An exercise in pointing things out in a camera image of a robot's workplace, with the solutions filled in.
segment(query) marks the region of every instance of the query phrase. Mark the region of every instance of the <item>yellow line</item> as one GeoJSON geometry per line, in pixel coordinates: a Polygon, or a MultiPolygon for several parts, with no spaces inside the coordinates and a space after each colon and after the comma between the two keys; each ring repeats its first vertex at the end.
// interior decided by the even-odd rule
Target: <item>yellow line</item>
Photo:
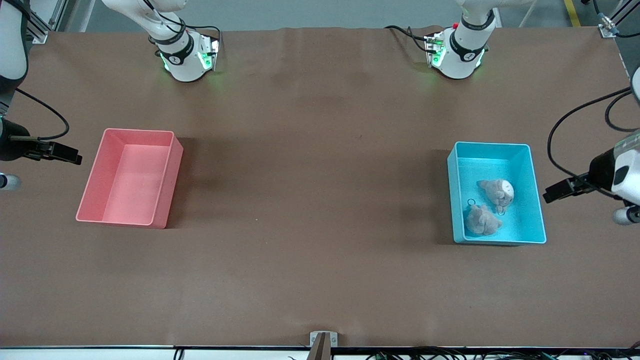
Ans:
{"type": "Polygon", "coordinates": [[[575,13],[575,6],[573,5],[573,0],[564,0],[564,7],[566,7],[566,12],[569,13],[569,20],[571,20],[571,26],[579,27],[580,19],[578,19],[578,14],[575,13]]]}

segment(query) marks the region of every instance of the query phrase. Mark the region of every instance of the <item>blue bin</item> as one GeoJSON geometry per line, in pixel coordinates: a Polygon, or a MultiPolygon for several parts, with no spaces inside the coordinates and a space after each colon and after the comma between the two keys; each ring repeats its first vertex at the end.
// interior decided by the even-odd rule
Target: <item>blue bin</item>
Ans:
{"type": "Polygon", "coordinates": [[[533,170],[531,149],[526,144],[457,142],[447,158],[453,239],[456,243],[525,245],[547,242],[540,208],[540,195],[533,170]],[[505,179],[515,196],[504,215],[478,186],[480,180],[505,179]],[[486,204],[502,227],[489,236],[476,235],[465,227],[469,200],[486,204]]]}

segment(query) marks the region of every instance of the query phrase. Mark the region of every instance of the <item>pink bin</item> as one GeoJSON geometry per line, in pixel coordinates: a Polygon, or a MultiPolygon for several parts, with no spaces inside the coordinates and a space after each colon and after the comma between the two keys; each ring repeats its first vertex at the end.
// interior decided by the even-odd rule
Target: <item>pink bin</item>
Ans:
{"type": "Polygon", "coordinates": [[[181,159],[172,131],[106,129],[76,220],[164,229],[181,159]]]}

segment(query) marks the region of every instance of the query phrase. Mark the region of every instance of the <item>brown table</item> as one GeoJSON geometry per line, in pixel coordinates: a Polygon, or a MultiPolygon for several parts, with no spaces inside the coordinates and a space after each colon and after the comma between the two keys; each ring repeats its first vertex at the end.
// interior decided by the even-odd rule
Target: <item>brown table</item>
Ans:
{"type": "MultiPolygon", "coordinates": [[[[640,227],[597,194],[543,206],[548,242],[452,242],[445,159],[457,140],[531,145],[542,191],[564,174],[552,124],[628,86],[593,28],[498,29],[464,81],[382,29],[225,34],[219,73],[178,83],[140,34],[53,33],[22,88],[71,123],[85,162],[19,160],[2,193],[2,345],[341,344],[625,347],[640,337],[640,227]],[[165,230],[74,220],[103,130],[184,146],[165,230]]],[[[621,134],[605,104],[558,131],[585,171],[621,134]]],[[[612,116],[637,119],[631,97],[612,116]]],[[[32,133],[58,119],[17,95],[32,133]]]]}

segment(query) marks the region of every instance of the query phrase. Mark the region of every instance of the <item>stuffed animal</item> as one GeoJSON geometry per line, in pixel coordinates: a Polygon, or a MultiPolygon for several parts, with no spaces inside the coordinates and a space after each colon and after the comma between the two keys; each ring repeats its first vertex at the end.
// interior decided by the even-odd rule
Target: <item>stuffed animal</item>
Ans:
{"type": "Polygon", "coordinates": [[[502,226],[502,221],[495,217],[486,205],[478,208],[473,204],[465,220],[465,225],[469,231],[476,235],[492,235],[502,226]]]}
{"type": "Polygon", "coordinates": [[[489,200],[495,205],[495,211],[498,214],[504,214],[507,206],[513,201],[513,186],[509,181],[504,179],[498,180],[482,180],[478,181],[480,186],[489,200]]]}

